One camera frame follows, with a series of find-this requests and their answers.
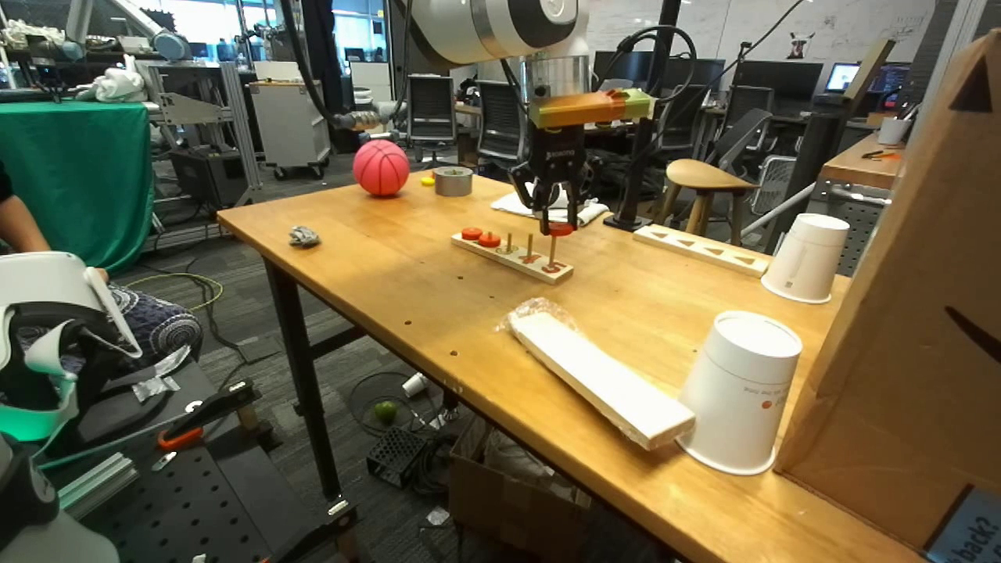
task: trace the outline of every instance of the white cup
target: white cup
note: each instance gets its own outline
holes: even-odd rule
[[[839,276],[848,223],[801,212],[759,283],[798,303],[827,303]]]
[[[679,445],[719,473],[768,468],[801,349],[801,337],[775,320],[719,312],[688,372],[682,400],[695,426],[679,433]]]
[[[898,117],[898,115],[881,117],[874,139],[878,139],[881,146],[902,146],[903,138],[907,138],[907,128],[911,128],[907,117]]]

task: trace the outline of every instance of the wooden stool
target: wooden stool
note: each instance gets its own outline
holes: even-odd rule
[[[660,215],[669,215],[669,208],[675,205],[679,199],[679,189],[695,189],[695,205],[688,212],[688,224],[685,230],[691,233],[703,233],[706,230],[706,223],[710,223],[710,208],[712,208],[712,194],[729,194],[733,198],[733,205],[729,205],[729,239],[739,239],[739,230],[742,230],[742,199],[743,194],[752,189],[752,184],[746,184],[743,177],[739,176],[729,176],[710,163],[699,163],[699,158],[672,158],[667,164],[667,180],[672,184],[667,199],[664,199],[664,212]]]

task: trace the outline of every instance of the cardboard box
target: cardboard box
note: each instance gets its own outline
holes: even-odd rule
[[[1001,32],[947,78],[792,411],[779,473],[915,553],[1001,494]]]
[[[476,417],[451,450],[454,522],[537,561],[579,561],[588,507],[485,465],[485,439],[487,421]]]

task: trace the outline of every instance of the wooden table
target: wooden table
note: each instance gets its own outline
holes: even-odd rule
[[[863,188],[894,188],[903,173],[903,150],[881,146],[874,134],[852,142],[829,163],[822,163],[818,177],[834,184],[863,184]]]
[[[267,258],[296,393],[305,421],[312,418],[316,456],[327,442],[309,360],[316,352],[305,345],[293,283],[685,557],[915,561],[903,543],[781,474],[736,477],[695,463],[679,448],[638,450],[524,352],[504,326],[523,300],[550,298],[598,348],[675,393],[716,312],[766,312],[803,337],[795,400],[845,298],[845,278],[829,305],[801,305],[763,289],[752,276],[640,243],[629,230],[594,223],[561,239],[561,258],[576,265],[569,278],[531,281],[451,239],[464,224],[516,230],[516,239],[531,230],[537,239],[537,223],[487,205],[506,189],[506,184],[476,177],[471,198],[448,199],[419,188],[412,176],[396,199],[337,188],[219,212]],[[322,243],[316,249],[288,246],[293,224],[316,229]]]

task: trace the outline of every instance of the red ball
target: red ball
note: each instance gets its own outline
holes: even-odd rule
[[[353,177],[372,198],[394,198],[410,177],[406,154],[391,139],[370,139],[353,154]]]

